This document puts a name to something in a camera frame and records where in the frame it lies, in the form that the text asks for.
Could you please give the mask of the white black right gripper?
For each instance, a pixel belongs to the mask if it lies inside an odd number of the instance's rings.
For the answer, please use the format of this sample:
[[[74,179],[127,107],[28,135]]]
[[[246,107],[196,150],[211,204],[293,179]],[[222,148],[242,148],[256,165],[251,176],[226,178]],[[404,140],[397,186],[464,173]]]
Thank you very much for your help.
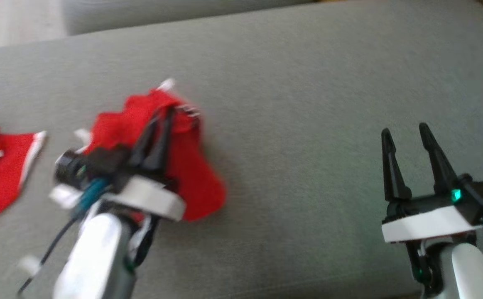
[[[385,200],[389,202],[382,222],[386,243],[427,240],[483,228],[481,223],[470,224],[457,209],[465,195],[470,194],[464,189],[482,187],[483,181],[471,181],[466,176],[454,189],[457,175],[429,125],[420,123],[419,132],[422,145],[429,154],[435,194],[415,199],[412,199],[412,191],[403,180],[390,130],[386,127],[381,132],[382,176]]]

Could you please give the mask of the red jersey with white stripes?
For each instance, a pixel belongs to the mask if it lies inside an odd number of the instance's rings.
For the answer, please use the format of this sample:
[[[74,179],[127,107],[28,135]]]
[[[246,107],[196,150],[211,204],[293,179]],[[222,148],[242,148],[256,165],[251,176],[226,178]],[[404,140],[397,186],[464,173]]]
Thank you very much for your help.
[[[201,150],[201,113],[172,89],[165,80],[147,94],[127,98],[122,110],[97,115],[90,130],[77,130],[84,142],[78,153],[96,147],[112,148],[117,144],[133,146],[155,111],[163,117],[168,106],[175,108],[170,135],[167,176],[177,180],[177,193],[186,203],[183,220],[198,220],[224,203],[226,188],[214,173]]]

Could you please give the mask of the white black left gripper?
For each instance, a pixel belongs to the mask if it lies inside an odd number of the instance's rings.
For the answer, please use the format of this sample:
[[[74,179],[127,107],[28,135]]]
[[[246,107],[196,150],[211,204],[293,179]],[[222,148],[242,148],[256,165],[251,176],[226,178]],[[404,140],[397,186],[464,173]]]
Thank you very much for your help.
[[[159,111],[153,113],[133,147],[132,167],[123,166],[108,174],[109,201],[164,219],[183,219],[186,203],[177,193],[177,180],[163,173],[174,115],[173,106],[167,107],[163,119]]]

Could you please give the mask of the grey sofa backrest cushion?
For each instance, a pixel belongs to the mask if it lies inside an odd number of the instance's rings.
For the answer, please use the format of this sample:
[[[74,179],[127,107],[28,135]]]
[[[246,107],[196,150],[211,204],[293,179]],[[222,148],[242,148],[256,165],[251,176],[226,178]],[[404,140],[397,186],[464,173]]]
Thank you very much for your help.
[[[176,22],[285,6],[316,0],[60,0],[69,35],[153,23]]]

